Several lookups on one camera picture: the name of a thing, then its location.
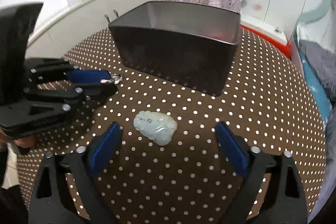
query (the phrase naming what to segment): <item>black metal box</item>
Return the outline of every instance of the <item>black metal box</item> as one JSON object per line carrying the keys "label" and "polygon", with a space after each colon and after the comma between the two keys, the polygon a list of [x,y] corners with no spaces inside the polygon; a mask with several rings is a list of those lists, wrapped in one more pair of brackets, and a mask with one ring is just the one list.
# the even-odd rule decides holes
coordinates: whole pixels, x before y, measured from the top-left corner
{"label": "black metal box", "polygon": [[237,48],[240,14],[150,1],[110,23],[124,66],[219,96]]}

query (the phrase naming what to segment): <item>metal screw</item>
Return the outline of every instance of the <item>metal screw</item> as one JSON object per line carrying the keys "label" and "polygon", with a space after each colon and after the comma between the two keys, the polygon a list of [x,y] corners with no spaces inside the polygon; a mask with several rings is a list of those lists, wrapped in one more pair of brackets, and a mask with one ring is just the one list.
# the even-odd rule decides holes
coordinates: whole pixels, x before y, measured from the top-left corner
{"label": "metal screw", "polygon": [[82,92],[83,92],[83,90],[82,90],[81,88],[75,88],[75,91],[76,91],[77,93],[82,93]]}
{"label": "metal screw", "polygon": [[251,146],[250,150],[256,154],[259,154],[261,152],[261,149],[258,146]]}
{"label": "metal screw", "polygon": [[62,105],[62,109],[64,111],[69,111],[71,109],[71,106],[69,106],[68,104],[64,104],[64,105]]}
{"label": "metal screw", "polygon": [[51,153],[51,152],[47,152],[47,153],[45,154],[45,156],[46,156],[47,158],[51,158],[53,155],[54,155],[54,154]]}
{"label": "metal screw", "polygon": [[292,153],[290,151],[284,151],[283,154],[287,157],[287,158],[291,158],[292,157]]}
{"label": "metal screw", "polygon": [[86,151],[86,146],[78,146],[77,148],[76,148],[76,152],[77,153],[83,153],[83,152],[85,152]]}

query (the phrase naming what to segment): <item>gray blanket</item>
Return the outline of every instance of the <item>gray blanket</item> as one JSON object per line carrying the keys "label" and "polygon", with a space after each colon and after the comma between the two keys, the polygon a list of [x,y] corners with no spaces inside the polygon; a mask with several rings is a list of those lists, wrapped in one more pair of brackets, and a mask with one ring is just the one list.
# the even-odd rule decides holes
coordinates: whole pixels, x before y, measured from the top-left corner
{"label": "gray blanket", "polygon": [[329,99],[336,102],[336,54],[323,49],[315,42],[302,39],[299,48],[306,56]]}
{"label": "gray blanket", "polygon": [[308,222],[310,222],[321,210],[336,186],[336,107],[334,107],[330,115],[329,122],[325,129],[325,135],[327,165],[325,167],[322,188],[316,204],[308,218]]}

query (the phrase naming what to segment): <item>black cloth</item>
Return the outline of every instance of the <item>black cloth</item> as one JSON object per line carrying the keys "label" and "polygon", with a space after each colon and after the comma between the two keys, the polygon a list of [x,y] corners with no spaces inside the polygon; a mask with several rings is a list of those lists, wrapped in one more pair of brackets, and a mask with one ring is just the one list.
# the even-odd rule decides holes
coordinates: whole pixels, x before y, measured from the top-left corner
{"label": "black cloth", "polygon": [[[8,149],[0,152],[0,183],[4,182],[7,168]],[[21,196],[20,186],[8,189],[0,187],[0,223],[28,224],[28,211]]]}

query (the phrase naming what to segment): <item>blue cloth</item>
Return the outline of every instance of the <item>blue cloth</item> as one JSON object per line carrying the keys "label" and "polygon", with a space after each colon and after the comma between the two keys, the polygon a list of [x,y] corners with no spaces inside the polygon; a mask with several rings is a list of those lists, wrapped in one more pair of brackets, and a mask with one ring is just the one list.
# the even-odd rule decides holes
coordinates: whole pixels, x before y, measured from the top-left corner
{"label": "blue cloth", "polygon": [[89,153],[88,174],[95,176],[102,172],[106,162],[112,158],[122,133],[117,122],[112,122],[102,136],[95,136],[97,147]]}
{"label": "blue cloth", "polygon": [[330,101],[336,102],[336,54],[316,42],[304,39],[300,40],[299,47]]}
{"label": "blue cloth", "polygon": [[321,114],[323,129],[325,129],[331,113],[330,100],[302,52],[300,52],[300,58],[303,66],[304,79],[307,86],[310,88],[310,92],[313,95],[314,100],[316,101]]}
{"label": "blue cloth", "polygon": [[103,79],[111,79],[111,74],[107,70],[74,69],[67,73],[67,80],[72,83],[100,83]]}
{"label": "blue cloth", "polygon": [[234,171],[246,178],[249,163],[232,134],[223,122],[217,124],[215,136],[217,143],[220,144],[222,153],[228,157]]}

